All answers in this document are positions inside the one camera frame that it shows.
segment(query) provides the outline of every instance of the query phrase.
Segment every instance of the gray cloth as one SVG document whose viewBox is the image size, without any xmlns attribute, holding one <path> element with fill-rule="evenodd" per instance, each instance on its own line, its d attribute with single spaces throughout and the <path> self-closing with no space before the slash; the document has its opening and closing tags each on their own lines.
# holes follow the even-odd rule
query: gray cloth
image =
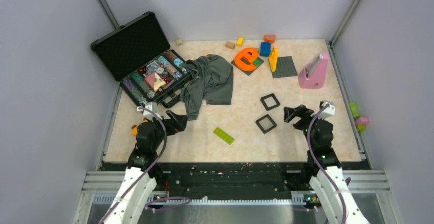
<svg viewBox="0 0 434 224">
<path fill-rule="evenodd" d="M 187 61 L 184 67 L 193 80 L 181 90 L 189 120 L 198 118 L 202 100 L 208 105 L 230 105 L 233 88 L 233 66 L 219 55 L 208 54 Z"/>
</svg>

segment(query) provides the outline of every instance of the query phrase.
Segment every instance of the wall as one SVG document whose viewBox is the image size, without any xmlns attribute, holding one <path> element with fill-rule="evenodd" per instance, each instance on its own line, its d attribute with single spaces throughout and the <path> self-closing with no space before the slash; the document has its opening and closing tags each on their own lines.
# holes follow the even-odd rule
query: wall
<svg viewBox="0 0 434 224">
<path fill-rule="evenodd" d="M 353 0 L 107 0 L 120 24 L 154 11 L 175 40 L 331 39 Z"/>
<path fill-rule="evenodd" d="M 405 223 L 432 223 L 434 0 L 363 0 L 337 45 L 363 138 Z"/>
<path fill-rule="evenodd" d="M 1 223 L 71 223 L 117 84 L 96 0 L 0 0 Z"/>
</svg>

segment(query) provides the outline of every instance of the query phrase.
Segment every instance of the blue cube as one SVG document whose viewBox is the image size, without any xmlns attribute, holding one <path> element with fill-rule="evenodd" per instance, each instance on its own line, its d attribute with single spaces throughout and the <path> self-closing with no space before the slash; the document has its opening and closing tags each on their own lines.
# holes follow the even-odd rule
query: blue cube
<svg viewBox="0 0 434 224">
<path fill-rule="evenodd" d="M 271 43 L 261 42 L 261 52 L 259 55 L 268 57 L 271 53 Z"/>
</svg>

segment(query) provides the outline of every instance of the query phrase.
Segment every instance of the black square frame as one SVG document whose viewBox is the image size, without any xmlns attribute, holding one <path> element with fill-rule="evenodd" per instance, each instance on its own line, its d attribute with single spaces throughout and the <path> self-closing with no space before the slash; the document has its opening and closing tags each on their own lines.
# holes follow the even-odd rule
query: black square frame
<svg viewBox="0 0 434 224">
<path fill-rule="evenodd" d="M 262 126 L 261 126 L 261 124 L 260 124 L 260 122 L 262 121 L 262 120 L 264 120 L 265 118 L 268 118 L 268 120 L 271 122 L 271 124 L 273 124 L 273 126 L 271 126 L 269 129 L 267 129 L 267 130 L 265 130 Z M 270 117 L 270 115 L 265 115 L 265 116 L 263 116 L 263 117 L 261 117 L 261 118 L 259 118 L 258 120 L 256 120 L 256 122 L 255 122 L 256 124 L 257 124 L 257 126 L 259 127 L 259 129 L 262 131 L 262 133 L 264 133 L 264 134 L 266 134 L 266 133 L 268 133 L 268 132 L 270 132 L 272 129 L 274 129 L 275 127 L 277 127 L 277 124 L 274 122 L 274 120 Z"/>
<path fill-rule="evenodd" d="M 267 104 L 265 103 L 265 100 L 268 99 L 268 98 L 270 98 L 270 97 L 274 99 L 274 101 L 276 102 L 276 104 L 268 107 Z M 269 111 L 271 109 L 274 109 L 274 108 L 280 106 L 280 102 L 277 100 L 277 98 L 274 95 L 274 93 L 269 94 L 269 95 L 265 95 L 264 97 L 262 97 L 261 98 L 261 103 L 262 103 L 262 105 L 264 105 L 266 111 Z"/>
</svg>

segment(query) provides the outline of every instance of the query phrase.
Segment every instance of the pink toy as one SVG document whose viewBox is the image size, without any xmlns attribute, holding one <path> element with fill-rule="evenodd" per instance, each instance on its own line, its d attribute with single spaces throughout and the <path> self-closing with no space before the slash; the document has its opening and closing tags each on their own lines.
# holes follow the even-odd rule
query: pink toy
<svg viewBox="0 0 434 224">
<path fill-rule="evenodd" d="M 303 70 L 298 74 L 298 84 L 301 88 L 322 88 L 326 81 L 327 64 L 329 53 L 319 53 Z"/>
<path fill-rule="evenodd" d="M 368 118 L 359 118 L 356 120 L 356 125 L 367 125 L 369 122 Z"/>
</svg>

